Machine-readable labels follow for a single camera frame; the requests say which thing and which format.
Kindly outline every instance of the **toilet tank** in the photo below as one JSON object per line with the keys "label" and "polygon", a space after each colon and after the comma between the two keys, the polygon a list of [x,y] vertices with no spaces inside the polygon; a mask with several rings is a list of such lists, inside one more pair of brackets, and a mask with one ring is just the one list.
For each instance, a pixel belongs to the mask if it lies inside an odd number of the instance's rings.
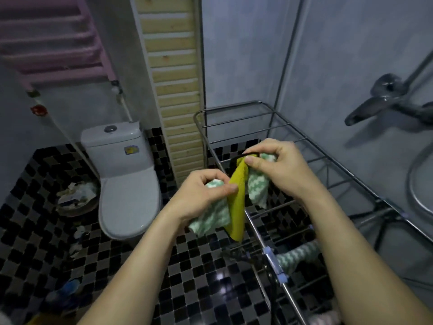
{"label": "toilet tank", "polygon": [[81,143],[101,178],[153,167],[153,156],[138,122],[96,126],[81,133]]}

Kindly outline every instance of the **chrome faucet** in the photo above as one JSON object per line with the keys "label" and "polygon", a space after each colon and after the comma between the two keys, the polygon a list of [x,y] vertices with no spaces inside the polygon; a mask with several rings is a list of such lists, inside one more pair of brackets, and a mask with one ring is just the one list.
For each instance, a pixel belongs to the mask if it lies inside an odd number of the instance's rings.
{"label": "chrome faucet", "polygon": [[351,112],[344,123],[347,126],[354,125],[386,109],[393,109],[415,117],[424,124],[433,125],[433,102],[425,103],[422,106],[414,105],[410,103],[408,95],[410,85],[432,60],[433,50],[404,82],[399,76],[392,73],[382,75],[370,90],[371,98]]}

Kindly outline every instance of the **toilet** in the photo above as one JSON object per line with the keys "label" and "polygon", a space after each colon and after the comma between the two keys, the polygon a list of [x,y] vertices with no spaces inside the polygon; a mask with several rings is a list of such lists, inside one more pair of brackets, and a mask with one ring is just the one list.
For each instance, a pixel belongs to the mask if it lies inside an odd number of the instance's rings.
{"label": "toilet", "polygon": [[86,129],[81,143],[101,179],[102,231],[111,239],[136,245],[161,208],[152,152],[139,123]]}

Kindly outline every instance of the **toilet lid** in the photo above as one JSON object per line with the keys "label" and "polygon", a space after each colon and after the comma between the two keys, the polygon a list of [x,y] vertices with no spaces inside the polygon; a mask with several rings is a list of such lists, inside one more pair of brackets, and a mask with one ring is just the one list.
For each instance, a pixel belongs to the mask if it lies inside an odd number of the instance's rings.
{"label": "toilet lid", "polygon": [[99,222],[105,234],[123,240],[143,233],[160,208],[153,168],[106,179],[101,190]]}

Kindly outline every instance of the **sticker on toilet tank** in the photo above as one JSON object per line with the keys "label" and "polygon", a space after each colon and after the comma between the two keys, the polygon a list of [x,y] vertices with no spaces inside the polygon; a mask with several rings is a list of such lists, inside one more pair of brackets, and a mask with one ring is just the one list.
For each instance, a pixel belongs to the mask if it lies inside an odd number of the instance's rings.
{"label": "sticker on toilet tank", "polygon": [[135,146],[135,145],[125,147],[125,154],[127,154],[127,155],[136,154],[139,151],[140,151],[140,149],[138,148],[138,146]]}

